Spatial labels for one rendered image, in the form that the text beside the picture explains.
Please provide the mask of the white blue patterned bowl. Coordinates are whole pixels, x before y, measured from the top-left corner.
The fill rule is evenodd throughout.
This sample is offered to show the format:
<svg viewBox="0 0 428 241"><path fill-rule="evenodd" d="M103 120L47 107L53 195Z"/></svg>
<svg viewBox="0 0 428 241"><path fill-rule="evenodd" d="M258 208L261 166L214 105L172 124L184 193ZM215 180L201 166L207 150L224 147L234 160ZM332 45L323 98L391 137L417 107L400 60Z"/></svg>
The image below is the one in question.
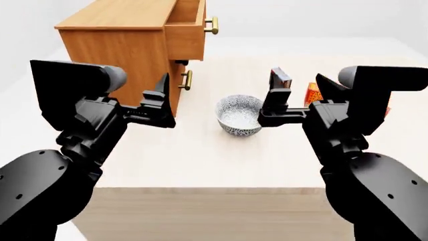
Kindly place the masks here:
<svg viewBox="0 0 428 241"><path fill-rule="evenodd" d="M257 119L263 102L253 96L235 94L222 98L215 106L221 128L236 137L249 137L261 130Z"/></svg>

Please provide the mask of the orange red food box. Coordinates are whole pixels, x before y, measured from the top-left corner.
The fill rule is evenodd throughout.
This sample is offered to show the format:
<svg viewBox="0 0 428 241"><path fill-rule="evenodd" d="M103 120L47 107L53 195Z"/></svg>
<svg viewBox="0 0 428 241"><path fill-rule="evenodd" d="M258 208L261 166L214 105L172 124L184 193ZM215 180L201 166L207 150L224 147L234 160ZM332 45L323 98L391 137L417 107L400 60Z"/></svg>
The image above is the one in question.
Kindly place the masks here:
<svg viewBox="0 0 428 241"><path fill-rule="evenodd" d="M309 107L310 104L316 101L323 100L323 97L318 89L316 82L310 82L307 87L306 95L304 98L304 106Z"/></svg>

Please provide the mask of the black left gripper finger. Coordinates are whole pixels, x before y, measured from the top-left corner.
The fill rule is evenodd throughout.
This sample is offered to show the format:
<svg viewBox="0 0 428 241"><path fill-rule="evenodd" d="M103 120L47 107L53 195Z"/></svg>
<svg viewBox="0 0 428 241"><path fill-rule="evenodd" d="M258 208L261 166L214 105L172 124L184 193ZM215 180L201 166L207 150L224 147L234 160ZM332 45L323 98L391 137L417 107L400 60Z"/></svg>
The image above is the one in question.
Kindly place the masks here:
<svg viewBox="0 0 428 241"><path fill-rule="evenodd" d="M142 92L141 106L162 106L165 101L165 94L152 90Z"/></svg>
<svg viewBox="0 0 428 241"><path fill-rule="evenodd" d="M156 83L155 91L163 94L163 104L161 106L161 118L159 121L159 127L175 127L176 122L171 110L171 104L169 100L170 84L169 84L169 73L163 74L161 80Z"/></svg>

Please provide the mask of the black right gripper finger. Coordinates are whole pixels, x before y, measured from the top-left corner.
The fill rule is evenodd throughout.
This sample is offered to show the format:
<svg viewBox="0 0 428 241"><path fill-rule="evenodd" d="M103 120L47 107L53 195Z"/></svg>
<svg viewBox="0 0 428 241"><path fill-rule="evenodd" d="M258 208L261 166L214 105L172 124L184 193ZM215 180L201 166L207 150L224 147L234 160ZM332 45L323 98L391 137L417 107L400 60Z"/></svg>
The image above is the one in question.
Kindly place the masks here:
<svg viewBox="0 0 428 241"><path fill-rule="evenodd" d="M263 102L262 110L269 112L285 112L288 109L290 88L273 88L269 90Z"/></svg>
<svg viewBox="0 0 428 241"><path fill-rule="evenodd" d="M344 102L348 100L348 88L330 80L329 78L317 74L316 83L323 97L323 100L333 100Z"/></svg>

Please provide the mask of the wooden open drawer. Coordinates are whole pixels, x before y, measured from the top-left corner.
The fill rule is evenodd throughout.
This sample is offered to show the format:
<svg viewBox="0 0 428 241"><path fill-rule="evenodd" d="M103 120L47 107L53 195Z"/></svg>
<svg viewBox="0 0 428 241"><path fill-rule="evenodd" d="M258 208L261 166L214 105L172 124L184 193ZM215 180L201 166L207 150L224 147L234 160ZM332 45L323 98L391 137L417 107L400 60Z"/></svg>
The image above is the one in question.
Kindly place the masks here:
<svg viewBox="0 0 428 241"><path fill-rule="evenodd" d="M170 60L200 60L205 49L206 0L177 0L165 23Z"/></svg>

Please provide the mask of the wooden cabinet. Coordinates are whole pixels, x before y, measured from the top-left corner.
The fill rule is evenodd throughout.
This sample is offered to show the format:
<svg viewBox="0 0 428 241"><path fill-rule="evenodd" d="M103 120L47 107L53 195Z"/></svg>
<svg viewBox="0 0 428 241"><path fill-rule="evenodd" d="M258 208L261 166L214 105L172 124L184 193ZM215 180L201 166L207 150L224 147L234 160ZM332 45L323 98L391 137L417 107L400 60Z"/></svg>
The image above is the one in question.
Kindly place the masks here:
<svg viewBox="0 0 428 241"><path fill-rule="evenodd" d="M170 103L176 111L180 68L168 56L165 23L177 0L95 0L57 29L74 62L118 66L126 84L112 92L121 104L136 106L144 90L170 76Z"/></svg>

